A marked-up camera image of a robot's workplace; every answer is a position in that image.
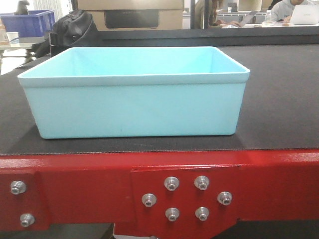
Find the black conveyor belt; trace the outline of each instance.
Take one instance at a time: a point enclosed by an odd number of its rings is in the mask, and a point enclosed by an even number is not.
[[[232,136],[42,139],[17,75],[0,77],[0,154],[319,148],[319,46],[220,47],[251,70]]]

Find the black backpack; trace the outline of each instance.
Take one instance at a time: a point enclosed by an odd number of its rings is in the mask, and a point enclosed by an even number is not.
[[[39,58],[51,52],[54,56],[70,47],[98,47],[99,31],[90,13],[84,10],[74,10],[60,18],[53,30],[35,52]]]

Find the cup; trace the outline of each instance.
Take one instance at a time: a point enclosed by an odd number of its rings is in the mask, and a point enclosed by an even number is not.
[[[19,44],[19,33],[17,31],[7,32],[6,36],[10,44]]]

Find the bolt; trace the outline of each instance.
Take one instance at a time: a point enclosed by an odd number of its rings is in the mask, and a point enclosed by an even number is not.
[[[165,216],[170,222],[175,222],[179,217],[179,210],[177,208],[168,208],[165,211]]]
[[[206,221],[209,216],[209,209],[205,207],[200,207],[195,211],[195,216],[202,222]]]
[[[176,221],[176,216],[175,215],[169,215],[169,217],[168,217],[168,220],[170,221],[170,222],[175,222]]]
[[[22,214],[20,216],[20,222],[21,222],[21,226],[24,228],[27,228],[29,226],[31,226],[34,223],[35,219],[34,216],[32,214]]]
[[[199,176],[195,179],[194,185],[201,191],[204,191],[208,188],[209,179],[206,176]]]
[[[164,181],[164,186],[169,191],[175,191],[179,186],[179,179],[176,177],[168,177]]]
[[[217,196],[217,201],[224,206],[228,206],[233,200],[233,196],[230,192],[221,192]]]
[[[145,205],[145,207],[150,208],[154,206],[156,203],[157,199],[154,194],[147,193],[142,196],[142,203]]]
[[[11,187],[11,193],[14,195],[18,195],[26,191],[26,184],[23,183],[22,181],[13,181],[10,187]]]
[[[199,215],[199,219],[200,219],[201,221],[206,221],[206,220],[207,220],[207,215],[201,214],[201,215]]]

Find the red metal frame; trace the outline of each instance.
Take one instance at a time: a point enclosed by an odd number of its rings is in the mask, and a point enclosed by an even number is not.
[[[197,176],[210,179],[206,191],[194,186]],[[164,180],[180,180],[176,191]],[[21,180],[27,191],[10,193]],[[229,191],[229,206],[217,202]],[[140,152],[0,157],[0,231],[45,230],[50,224],[115,223],[117,235],[211,238],[238,220],[319,219],[319,150]],[[142,195],[158,202],[146,208]],[[169,222],[167,208],[180,217]],[[205,222],[195,217],[207,207]],[[35,223],[19,224],[31,213]]]

